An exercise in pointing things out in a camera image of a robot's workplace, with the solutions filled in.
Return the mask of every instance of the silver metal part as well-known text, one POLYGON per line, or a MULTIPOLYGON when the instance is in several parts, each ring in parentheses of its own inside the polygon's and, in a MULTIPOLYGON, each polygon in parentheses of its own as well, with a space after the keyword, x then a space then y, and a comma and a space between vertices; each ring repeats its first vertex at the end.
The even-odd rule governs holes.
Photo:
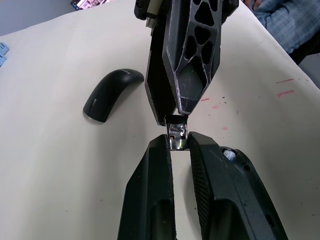
POLYGON ((227 159, 229 159, 230 162, 234 162, 236 160, 236 154, 233 151, 230 150, 224 150, 223 155, 226 156, 227 159))
POLYGON ((146 18, 146 24, 145 24, 145 26, 146 26, 147 28, 153 29, 153 28, 155 27, 155 25, 156 25, 156 20, 155 20, 155 19, 150 18, 150 17, 147 17, 147 18, 146 18))
POLYGON ((170 150, 184 151, 189 149, 187 124, 168 123, 166 129, 170 142, 170 150))

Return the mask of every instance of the triangular cutout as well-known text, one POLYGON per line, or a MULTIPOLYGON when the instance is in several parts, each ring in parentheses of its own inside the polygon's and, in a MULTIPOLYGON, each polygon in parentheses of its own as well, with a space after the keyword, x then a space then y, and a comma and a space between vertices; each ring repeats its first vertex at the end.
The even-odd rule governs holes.
POLYGON ((218 0, 209 0, 212 11, 218 10, 218 0))
POLYGON ((211 33, 203 27, 195 27, 194 35, 198 44, 203 45, 210 38, 211 33))
POLYGON ((194 19, 199 23, 202 23, 211 27, 215 24, 211 14, 209 4, 206 2, 201 3, 198 11, 194 16, 194 19))
POLYGON ((197 43, 193 36, 189 36, 186 41, 184 57, 186 59, 192 58, 197 52, 197 43))

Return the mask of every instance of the gray floor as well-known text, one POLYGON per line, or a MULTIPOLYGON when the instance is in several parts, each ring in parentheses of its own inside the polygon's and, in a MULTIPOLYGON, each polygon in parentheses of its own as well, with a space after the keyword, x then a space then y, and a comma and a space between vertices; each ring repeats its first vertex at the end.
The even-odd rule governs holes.
POLYGON ((299 67, 311 78, 320 89, 320 53, 307 56, 299 67))
POLYGON ((0 36, 74 12, 71 0, 0 0, 0 36))

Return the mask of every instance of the person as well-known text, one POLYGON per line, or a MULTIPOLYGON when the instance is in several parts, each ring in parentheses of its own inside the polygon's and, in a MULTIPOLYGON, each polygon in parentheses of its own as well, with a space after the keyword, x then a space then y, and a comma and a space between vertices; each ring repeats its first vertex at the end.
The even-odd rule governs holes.
POLYGON ((242 0, 291 54, 320 31, 320 0, 242 0))

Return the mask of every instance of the white table surface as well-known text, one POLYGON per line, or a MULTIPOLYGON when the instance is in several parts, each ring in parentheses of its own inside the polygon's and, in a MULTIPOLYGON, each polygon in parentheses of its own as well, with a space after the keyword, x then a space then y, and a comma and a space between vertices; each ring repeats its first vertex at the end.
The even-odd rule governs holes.
MULTIPOLYGON (((105 124, 82 108, 112 70, 147 69, 150 29, 116 0, 0 37, 0 239, 114 240, 127 181, 157 126, 144 85, 105 124)), ((253 162, 291 240, 320 237, 320 91, 241 3, 188 128, 253 162), (278 96, 281 92, 294 91, 278 96)), ((176 229, 201 239, 188 152, 172 154, 176 229)))

